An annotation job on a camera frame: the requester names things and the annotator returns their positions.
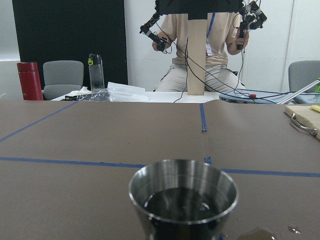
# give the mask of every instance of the gray chair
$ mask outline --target gray chair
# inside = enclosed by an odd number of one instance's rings
[[[43,64],[43,77],[43,95],[52,100],[82,88],[84,64],[73,60],[48,61]]]
[[[296,61],[289,65],[289,89],[296,92],[320,78],[320,60]]]

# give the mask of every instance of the person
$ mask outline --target person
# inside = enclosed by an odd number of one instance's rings
[[[235,88],[244,88],[244,85],[238,81],[237,76],[227,69],[228,55],[241,53],[237,50],[237,45],[243,45],[245,48],[249,41],[249,33],[245,37],[240,37],[241,16],[237,13],[217,12],[207,15],[207,44],[211,48],[211,53],[207,50],[205,56],[205,80],[206,91],[227,92]],[[187,91],[187,65],[184,52],[187,50],[189,22],[188,14],[169,14],[166,15],[160,27],[161,32],[157,35],[160,38],[166,38],[165,48],[169,48],[176,40],[176,57],[172,59],[172,65],[167,73],[161,79],[156,92],[183,92]],[[156,42],[152,47],[157,50]]]

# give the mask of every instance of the pants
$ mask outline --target pants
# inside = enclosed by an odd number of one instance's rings
[[[226,65],[206,67],[204,82],[205,90],[209,92],[228,92],[235,88],[244,89],[236,75],[226,68]],[[183,92],[187,91],[187,68],[182,64],[172,64],[170,69],[155,87],[156,92]]]

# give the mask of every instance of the red thermos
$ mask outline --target red thermos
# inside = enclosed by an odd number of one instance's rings
[[[41,92],[38,64],[36,62],[19,62],[18,67],[24,100],[44,100]]]

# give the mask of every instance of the beige shirt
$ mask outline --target beige shirt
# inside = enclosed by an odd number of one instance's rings
[[[207,16],[207,32],[209,31],[212,13]],[[225,43],[234,42],[239,27],[241,16],[237,13],[217,12],[214,17],[211,32],[208,36],[208,43],[211,46],[212,56],[206,54],[205,65],[216,66],[228,64],[228,56],[225,52]],[[171,40],[177,39],[176,57],[172,59],[173,64],[185,64],[184,51],[188,40],[188,14],[166,15],[161,25],[161,30],[165,32]]]

